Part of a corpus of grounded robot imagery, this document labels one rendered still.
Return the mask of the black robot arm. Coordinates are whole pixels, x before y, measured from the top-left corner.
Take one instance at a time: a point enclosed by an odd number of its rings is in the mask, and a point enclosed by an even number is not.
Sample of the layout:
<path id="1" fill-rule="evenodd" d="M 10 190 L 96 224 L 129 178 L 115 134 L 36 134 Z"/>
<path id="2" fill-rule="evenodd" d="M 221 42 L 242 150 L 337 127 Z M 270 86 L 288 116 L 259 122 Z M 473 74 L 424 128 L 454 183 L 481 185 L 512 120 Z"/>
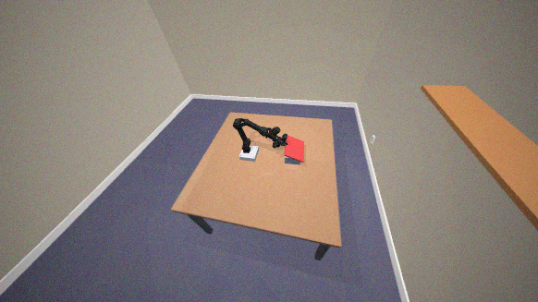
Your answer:
<path id="1" fill-rule="evenodd" d="M 243 123 L 241 123 L 243 122 Z M 260 127 L 256 124 L 254 124 L 253 122 L 251 122 L 249 119 L 243 119 L 243 118 L 236 118 L 234 123 L 233 123 L 233 127 L 238 131 L 238 133 L 240 134 L 242 140 L 243 140 L 243 145 L 242 145 L 242 149 L 243 149 L 243 153 L 250 153 L 251 151 L 251 140 L 248 139 L 244 133 L 244 130 L 242 127 L 244 126 L 248 126 L 248 127 L 251 127 L 253 129 L 255 129 L 256 131 L 258 131 L 262 136 L 264 136 L 265 138 L 269 138 L 269 139 L 274 139 L 275 136 L 281 131 L 279 127 Z M 269 130 L 269 133 L 268 133 L 268 130 Z M 281 139 L 276 139 L 275 141 L 275 146 L 278 148 L 279 146 L 281 146 Z"/>

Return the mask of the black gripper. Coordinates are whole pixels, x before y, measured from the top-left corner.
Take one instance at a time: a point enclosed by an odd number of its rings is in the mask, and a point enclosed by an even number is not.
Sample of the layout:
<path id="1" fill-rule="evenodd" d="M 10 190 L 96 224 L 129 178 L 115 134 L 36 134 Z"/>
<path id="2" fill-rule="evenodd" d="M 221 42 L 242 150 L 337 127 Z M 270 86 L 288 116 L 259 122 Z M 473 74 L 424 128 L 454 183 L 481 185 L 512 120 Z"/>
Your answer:
<path id="1" fill-rule="evenodd" d="M 286 146 L 286 145 L 287 145 L 287 142 L 286 142 L 287 134 L 284 134 L 284 135 L 282 136 L 282 138 L 281 138 L 281 137 L 278 137 L 278 136 L 276 135 L 275 138 L 272 139 L 272 141 L 276 141 L 276 139 L 281 139 L 281 146 Z M 284 143 L 285 143 L 286 145 L 285 145 Z M 274 143 L 274 142 L 273 142 L 273 148 L 275 148 L 275 143 Z"/>

